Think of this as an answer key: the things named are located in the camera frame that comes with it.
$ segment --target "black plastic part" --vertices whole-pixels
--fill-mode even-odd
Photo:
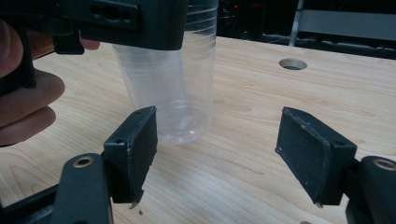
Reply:
[[[77,156],[64,164],[51,224],[112,223],[105,165],[98,154]]]
[[[69,35],[81,35],[112,44],[176,50],[181,48],[188,2],[2,0],[0,18],[66,39]]]
[[[32,54],[26,31],[18,25],[12,25],[20,36],[23,45],[23,55],[20,66],[11,74],[0,78],[0,96],[9,94],[19,87],[35,88],[35,69],[33,68]]]
[[[0,223],[50,223],[57,187],[40,191],[5,208],[0,207]]]
[[[313,203],[338,205],[344,170],[354,163],[356,145],[312,115],[284,107],[276,153],[289,166]]]
[[[110,196],[114,203],[139,203],[142,186],[157,152],[155,106],[135,111],[105,141],[102,154],[111,175]]]
[[[346,207],[346,220],[348,224],[374,224],[373,216],[361,188],[358,177],[360,163],[355,161],[344,171],[344,193],[349,198]]]
[[[58,54],[83,54],[85,49],[79,42],[79,33],[75,31],[71,35],[55,35],[53,47]]]
[[[358,177],[375,223],[396,223],[396,162],[365,157]]]

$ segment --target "clear plastic cup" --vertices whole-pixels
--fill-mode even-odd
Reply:
[[[160,141],[183,144],[212,121],[218,1],[190,0],[181,50],[114,46],[134,109],[157,106]]]

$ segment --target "wooden tabletop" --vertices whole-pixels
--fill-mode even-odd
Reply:
[[[279,61],[299,59],[300,71]],[[110,45],[52,54],[35,67],[61,77],[56,122],[0,149],[0,198],[55,185],[63,164],[103,143],[134,110]],[[275,153],[283,106],[304,110],[358,145],[357,159],[396,160],[396,61],[218,38],[213,125],[182,146],[158,145],[141,203],[113,205],[115,223],[346,223],[345,206],[317,208]]]

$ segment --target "human finger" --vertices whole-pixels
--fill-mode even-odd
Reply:
[[[0,146],[23,142],[48,128],[54,121],[55,112],[45,106],[8,126],[0,128]]]
[[[80,39],[79,42],[85,49],[96,50],[99,49],[100,42],[94,40]]]
[[[64,83],[53,74],[35,70],[35,89],[19,88],[0,97],[0,127],[23,119],[43,108],[64,92]]]

